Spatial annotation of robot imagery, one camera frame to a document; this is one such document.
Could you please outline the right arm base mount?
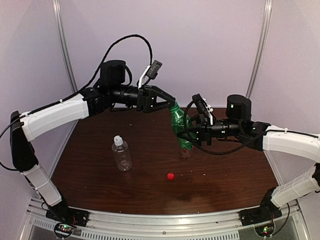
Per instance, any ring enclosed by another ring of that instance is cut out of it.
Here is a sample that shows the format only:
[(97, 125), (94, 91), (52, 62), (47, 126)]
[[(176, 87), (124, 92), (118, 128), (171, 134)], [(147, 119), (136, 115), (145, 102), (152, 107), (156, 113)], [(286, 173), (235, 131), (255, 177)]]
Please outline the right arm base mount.
[(266, 206), (243, 209), (238, 214), (243, 227), (268, 222), (282, 216), (280, 209), (271, 209)]

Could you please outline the red bottle cap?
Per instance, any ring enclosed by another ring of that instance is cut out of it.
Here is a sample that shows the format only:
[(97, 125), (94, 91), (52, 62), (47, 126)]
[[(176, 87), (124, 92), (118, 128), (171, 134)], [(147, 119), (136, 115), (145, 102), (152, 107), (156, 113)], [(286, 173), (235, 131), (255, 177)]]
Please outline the red bottle cap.
[(175, 174), (174, 174), (173, 172), (169, 172), (169, 173), (167, 174), (167, 179), (168, 179), (169, 181), (173, 181), (173, 180), (175, 179)]

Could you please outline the green plastic bottle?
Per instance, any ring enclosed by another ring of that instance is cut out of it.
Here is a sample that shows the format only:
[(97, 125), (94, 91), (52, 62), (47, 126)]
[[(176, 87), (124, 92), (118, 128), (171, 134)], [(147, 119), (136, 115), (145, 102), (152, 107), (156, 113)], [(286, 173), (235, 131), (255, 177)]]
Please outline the green plastic bottle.
[(183, 121), (185, 112), (180, 108), (177, 102), (174, 103), (173, 107), (169, 108), (169, 111), (171, 127), (174, 135), (177, 137), (179, 146), (183, 150), (192, 150), (194, 146), (192, 142), (188, 141), (187, 139), (178, 137), (178, 133), (183, 132), (185, 130)]

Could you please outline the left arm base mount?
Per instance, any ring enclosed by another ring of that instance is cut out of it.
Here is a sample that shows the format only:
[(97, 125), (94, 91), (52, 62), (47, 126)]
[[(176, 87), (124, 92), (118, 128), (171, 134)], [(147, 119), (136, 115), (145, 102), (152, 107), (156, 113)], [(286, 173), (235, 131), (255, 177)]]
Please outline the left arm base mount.
[(89, 212), (86, 210), (80, 210), (76, 208), (69, 209), (69, 216), (58, 217), (54, 215), (50, 210), (46, 211), (45, 217), (58, 222), (66, 223), (77, 227), (86, 227), (89, 219)]

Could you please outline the red label cola bottle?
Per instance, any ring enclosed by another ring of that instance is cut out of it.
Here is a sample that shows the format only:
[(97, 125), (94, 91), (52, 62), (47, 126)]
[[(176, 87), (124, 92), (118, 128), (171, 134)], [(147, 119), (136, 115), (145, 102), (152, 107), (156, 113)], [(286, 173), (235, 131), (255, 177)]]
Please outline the red label cola bottle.
[(186, 148), (181, 149), (180, 155), (183, 160), (188, 160), (191, 158), (191, 152)]

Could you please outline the clear bottle white cap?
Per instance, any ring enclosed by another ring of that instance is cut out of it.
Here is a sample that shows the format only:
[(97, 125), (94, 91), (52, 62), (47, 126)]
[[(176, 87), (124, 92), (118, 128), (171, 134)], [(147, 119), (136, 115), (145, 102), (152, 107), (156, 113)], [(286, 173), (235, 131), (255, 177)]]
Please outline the clear bottle white cap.
[(132, 158), (129, 146), (120, 135), (113, 138), (112, 152), (118, 169), (127, 172), (132, 168)]

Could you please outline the aluminium frame post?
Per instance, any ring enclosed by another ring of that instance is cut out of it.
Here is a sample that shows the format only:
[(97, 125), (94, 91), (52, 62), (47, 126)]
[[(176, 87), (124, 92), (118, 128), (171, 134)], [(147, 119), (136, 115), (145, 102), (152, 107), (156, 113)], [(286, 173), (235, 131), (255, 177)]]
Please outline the aluminium frame post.
[(248, 88), (246, 91), (246, 97), (249, 99), (253, 94), (255, 83), (257, 81), (260, 67), (262, 64), (263, 53), (266, 46), (270, 24), (271, 24), (271, 17), (272, 17), (272, 10), (273, 10), (272, 6), (273, 6), (272, 0), (264, 1), (264, 9), (263, 9), (263, 15), (262, 15), (258, 46), (256, 50), (256, 55), (253, 63), (253, 68), (252, 68)]
[(73, 67), (70, 59), (67, 38), (65, 34), (63, 15), (62, 15), (62, 9), (61, 9), (61, 1), (53, 0), (52, 5), (53, 5), (53, 14), (55, 17), (55, 23), (57, 27), (59, 44), (60, 44), (61, 53), (62, 53), (62, 59), (65, 66), (66, 74), (67, 74), (67, 79), (69, 81), (72, 92), (75, 93), (78, 90), (78, 88), (77, 88), (76, 80), (74, 77), (74, 71), (73, 71)]

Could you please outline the right circuit board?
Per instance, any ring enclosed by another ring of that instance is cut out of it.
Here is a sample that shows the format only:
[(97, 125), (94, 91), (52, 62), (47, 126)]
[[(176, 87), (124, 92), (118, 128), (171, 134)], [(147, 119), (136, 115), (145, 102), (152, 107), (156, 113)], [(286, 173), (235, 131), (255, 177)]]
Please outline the right circuit board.
[(260, 225), (254, 228), (259, 237), (268, 237), (273, 234), (275, 227), (273, 225)]

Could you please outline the circuit board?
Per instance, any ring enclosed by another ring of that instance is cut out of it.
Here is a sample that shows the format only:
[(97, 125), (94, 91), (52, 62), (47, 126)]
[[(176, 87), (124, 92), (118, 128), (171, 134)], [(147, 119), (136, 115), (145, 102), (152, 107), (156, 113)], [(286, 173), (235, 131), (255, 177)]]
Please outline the circuit board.
[(67, 225), (65, 223), (57, 223), (54, 226), (53, 232), (59, 238), (67, 238), (73, 234), (74, 230), (75, 228), (73, 226)]
[(260, 225), (254, 228), (259, 237), (268, 237), (273, 234), (275, 227), (273, 225)]

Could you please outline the front aluminium rail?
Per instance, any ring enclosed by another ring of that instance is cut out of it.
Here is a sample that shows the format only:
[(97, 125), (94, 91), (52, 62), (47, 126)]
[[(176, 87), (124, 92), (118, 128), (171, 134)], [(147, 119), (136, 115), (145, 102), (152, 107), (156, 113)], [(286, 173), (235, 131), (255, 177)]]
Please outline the front aluminium rail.
[[(26, 210), (18, 240), (59, 240), (57, 221), (46, 218), (42, 200), (32, 198)], [(239, 211), (176, 215), (139, 215), (88, 210), (86, 226), (77, 226), (66, 240), (310, 240), (302, 211), (290, 203), (284, 227), (272, 237), (257, 231), (268, 221), (243, 226)]]

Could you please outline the left circuit board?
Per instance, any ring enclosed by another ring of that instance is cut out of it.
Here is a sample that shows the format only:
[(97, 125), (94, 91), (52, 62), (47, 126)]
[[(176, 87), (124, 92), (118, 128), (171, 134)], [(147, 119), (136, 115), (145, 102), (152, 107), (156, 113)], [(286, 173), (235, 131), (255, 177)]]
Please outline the left circuit board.
[(74, 230), (75, 228), (73, 226), (67, 225), (65, 223), (57, 223), (54, 226), (53, 232), (59, 238), (67, 238), (73, 234)]

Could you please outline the left aluminium frame post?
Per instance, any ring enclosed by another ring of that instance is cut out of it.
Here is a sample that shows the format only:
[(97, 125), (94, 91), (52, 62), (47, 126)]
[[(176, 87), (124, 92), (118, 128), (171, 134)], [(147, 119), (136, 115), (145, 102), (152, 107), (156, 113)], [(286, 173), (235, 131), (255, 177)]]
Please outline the left aluminium frame post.
[(76, 80), (74, 77), (74, 71), (73, 71), (73, 67), (70, 59), (67, 38), (65, 34), (63, 15), (62, 15), (62, 9), (61, 9), (61, 1), (53, 0), (52, 5), (53, 5), (53, 14), (55, 17), (55, 23), (57, 27), (59, 44), (60, 44), (61, 53), (62, 53), (62, 59), (65, 66), (66, 74), (67, 74), (67, 79), (69, 81), (72, 92), (75, 93), (78, 90), (78, 88), (77, 88)]

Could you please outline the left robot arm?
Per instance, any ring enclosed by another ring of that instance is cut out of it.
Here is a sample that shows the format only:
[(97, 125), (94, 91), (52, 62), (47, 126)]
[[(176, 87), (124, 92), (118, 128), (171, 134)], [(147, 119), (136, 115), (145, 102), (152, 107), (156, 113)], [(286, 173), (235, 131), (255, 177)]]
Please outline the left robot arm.
[(69, 122), (93, 117), (114, 104), (136, 107), (137, 111), (152, 113), (171, 108), (176, 99), (157, 86), (143, 83), (158, 75), (162, 63), (155, 60), (148, 65), (138, 85), (125, 84), (131, 72), (123, 60), (109, 60), (100, 65), (100, 76), (92, 87), (85, 87), (68, 100), (59, 100), (39, 111), (11, 114), (10, 148), (13, 166), (34, 186), (52, 213), (61, 222), (72, 218), (62, 194), (40, 166), (31, 142), (42, 134)]

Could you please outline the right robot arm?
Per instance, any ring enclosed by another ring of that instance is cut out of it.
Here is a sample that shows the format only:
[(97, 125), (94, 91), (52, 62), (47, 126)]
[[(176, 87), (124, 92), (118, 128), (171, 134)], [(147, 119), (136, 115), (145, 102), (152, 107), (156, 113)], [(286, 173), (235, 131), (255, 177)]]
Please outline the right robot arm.
[[(214, 116), (213, 108), (199, 94), (192, 96), (192, 101), (186, 108), (190, 109), (192, 105), (196, 106), (198, 115), (188, 120), (187, 113), (183, 114), (182, 130), (177, 133), (177, 137), (191, 142), (205, 153), (222, 156), (248, 147), (257, 151), (287, 153), (314, 161), (314, 166), (305, 173), (269, 191), (261, 202), (262, 206), (256, 210), (259, 220), (266, 221), (276, 212), (276, 208), (320, 191), (319, 135), (252, 121), (252, 102), (239, 94), (227, 97), (226, 117), (223, 119)], [(210, 145), (213, 138), (227, 140), (229, 137), (236, 138), (241, 145), (224, 152), (214, 152), (202, 147), (202, 142)]]

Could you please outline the right aluminium frame post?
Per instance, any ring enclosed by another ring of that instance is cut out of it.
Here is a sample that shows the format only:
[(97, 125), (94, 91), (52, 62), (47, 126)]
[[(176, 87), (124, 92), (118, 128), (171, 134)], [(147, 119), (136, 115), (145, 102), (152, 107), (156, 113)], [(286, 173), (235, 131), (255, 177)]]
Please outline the right aluminium frame post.
[(257, 81), (260, 67), (262, 64), (263, 53), (266, 46), (270, 24), (271, 24), (271, 17), (272, 17), (272, 10), (273, 10), (272, 6), (273, 6), (272, 0), (264, 1), (264, 9), (263, 9), (263, 15), (262, 15), (258, 46), (256, 50), (256, 55), (253, 63), (253, 68), (252, 68), (248, 88), (246, 91), (246, 97), (249, 99), (253, 94), (255, 83)]

